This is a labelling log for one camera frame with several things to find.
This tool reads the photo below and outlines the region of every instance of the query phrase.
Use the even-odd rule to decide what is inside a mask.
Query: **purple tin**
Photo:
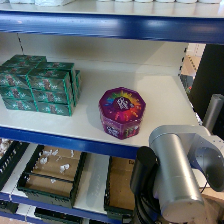
[[[137,135],[145,106],[136,91],[124,87],[106,91],[99,101],[104,131],[119,139]]]

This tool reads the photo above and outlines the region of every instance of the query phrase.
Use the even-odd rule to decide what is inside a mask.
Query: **shelf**
[[[98,102],[108,89],[124,86],[146,102],[140,133],[119,140],[106,134]],[[161,125],[198,125],[179,77],[83,72],[83,89],[72,117],[7,110],[0,99],[0,136],[24,142],[135,159],[139,146],[148,145],[151,132]]]
[[[78,0],[61,7],[0,5],[2,32],[223,44],[223,27],[223,4]]]
[[[35,224],[45,224],[44,221],[41,220],[41,218],[36,217],[34,215],[36,207],[35,206],[30,206],[29,210],[26,214],[26,221],[29,223],[35,223]]]
[[[30,208],[29,205],[20,204],[15,214],[0,212],[0,216],[11,218],[11,219],[17,219],[21,221],[26,221],[26,214],[29,208]]]
[[[1,193],[8,195],[8,200],[15,203],[27,204],[52,211],[98,220],[106,223],[120,224],[120,221],[109,219],[103,208],[109,156],[88,154],[79,184],[78,196],[73,209],[32,201],[16,188],[17,181],[27,162],[31,158],[36,145],[30,144],[24,156],[16,166]],[[195,172],[200,187],[205,184],[205,178]]]

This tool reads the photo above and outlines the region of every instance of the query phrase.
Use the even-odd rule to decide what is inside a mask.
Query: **blue shelf edge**
[[[46,222],[42,221],[41,219],[35,219],[35,218],[29,217],[29,216],[26,217],[26,221],[28,223],[46,224]]]
[[[0,192],[0,200],[3,200],[3,201],[10,201],[9,194]]]
[[[24,198],[24,197],[20,197],[16,195],[12,195],[12,202],[32,205],[38,208],[48,209],[51,211],[61,212],[61,213],[69,214],[69,215],[87,218],[87,219],[93,219],[93,220],[97,220],[101,222],[106,222],[111,224],[121,224],[121,221],[115,220],[115,219],[109,219],[106,214],[100,214],[100,213],[85,211],[85,210],[76,209],[76,208],[70,209],[70,208],[66,208],[62,206],[46,204],[43,202],[33,201],[28,198]]]
[[[0,11],[0,32],[224,44],[224,19]]]
[[[49,145],[82,152],[97,153],[135,159],[138,147],[110,144],[59,135],[0,127],[0,137],[12,140]]]
[[[0,211],[0,216],[10,218],[10,219],[17,219],[21,221],[26,221],[25,216],[19,215],[19,214],[11,214],[11,213],[6,213],[6,212],[1,212]]]

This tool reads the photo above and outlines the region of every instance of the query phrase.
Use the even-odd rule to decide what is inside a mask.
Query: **green packaging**
[[[0,66],[0,85],[29,88],[27,74],[31,68],[10,68]]]
[[[81,83],[82,83],[80,70],[75,70],[75,78],[76,78],[76,85],[78,88],[80,88]]]
[[[36,101],[46,103],[62,103],[69,104],[73,100],[72,89],[70,88],[67,92],[52,92],[32,89],[33,97]]]
[[[81,89],[80,89],[80,87],[79,88],[76,87],[76,82],[72,83],[72,89],[73,89],[74,105],[76,106],[79,101]]]
[[[75,108],[73,100],[70,102],[70,104],[36,102],[36,105],[39,112],[64,116],[72,116]]]
[[[8,60],[2,64],[10,68],[35,68],[40,62]]]
[[[3,98],[5,107],[9,110],[37,111],[33,100],[17,100]]]
[[[46,56],[35,56],[35,55],[21,55],[16,54],[10,60],[12,61],[30,61],[30,62],[46,62]]]
[[[20,87],[0,86],[0,94],[2,98],[33,100],[31,90]]]
[[[75,64],[64,62],[40,62],[37,66],[38,69],[56,69],[69,72],[70,82],[76,80]]]
[[[71,88],[69,73],[66,71],[33,69],[28,75],[31,88],[47,91],[64,91]]]

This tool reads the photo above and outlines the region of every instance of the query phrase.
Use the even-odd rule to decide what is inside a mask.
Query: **tin lid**
[[[103,116],[121,124],[141,120],[145,106],[138,92],[124,87],[106,91],[99,101]]]

